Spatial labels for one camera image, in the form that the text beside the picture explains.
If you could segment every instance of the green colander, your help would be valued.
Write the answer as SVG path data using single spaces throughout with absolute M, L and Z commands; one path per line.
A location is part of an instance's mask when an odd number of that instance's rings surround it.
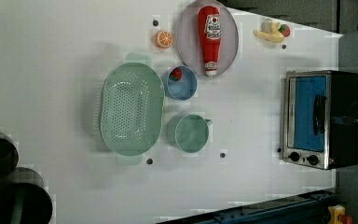
M 164 87 L 152 68 L 129 58 L 127 62 L 104 83 L 101 134 L 116 153 L 137 156 L 158 140 Z

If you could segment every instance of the ketchup bottle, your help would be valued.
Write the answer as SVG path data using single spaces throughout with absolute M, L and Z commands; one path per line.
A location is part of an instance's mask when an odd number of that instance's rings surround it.
M 199 12 L 199 37 L 208 77 L 217 74 L 220 34 L 219 11 L 216 7 L 203 7 Z

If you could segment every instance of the orange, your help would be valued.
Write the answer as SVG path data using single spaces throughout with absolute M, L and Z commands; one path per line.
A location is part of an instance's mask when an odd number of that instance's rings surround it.
M 160 49 L 167 49 L 172 45 L 173 37 L 168 31 L 158 31 L 155 36 L 155 45 Z

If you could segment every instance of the red fruit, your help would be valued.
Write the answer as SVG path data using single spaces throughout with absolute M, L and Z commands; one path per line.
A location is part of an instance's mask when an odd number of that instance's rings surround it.
M 279 32 L 281 32 L 281 34 L 283 34 L 284 37 L 287 37 L 290 35 L 290 28 L 288 25 L 283 24 L 283 25 L 281 25 Z
M 182 78 L 182 70 L 180 68 L 175 68 L 170 73 L 170 80 L 179 81 Z

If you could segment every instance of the blue bowl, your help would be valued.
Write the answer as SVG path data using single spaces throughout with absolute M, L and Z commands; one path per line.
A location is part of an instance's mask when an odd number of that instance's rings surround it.
M 175 68 L 182 70 L 182 78 L 179 81 L 169 79 L 170 73 Z M 163 78 L 165 95 L 175 100 L 184 101 L 190 99 L 197 90 L 196 74 L 187 66 L 177 66 L 173 69 Z

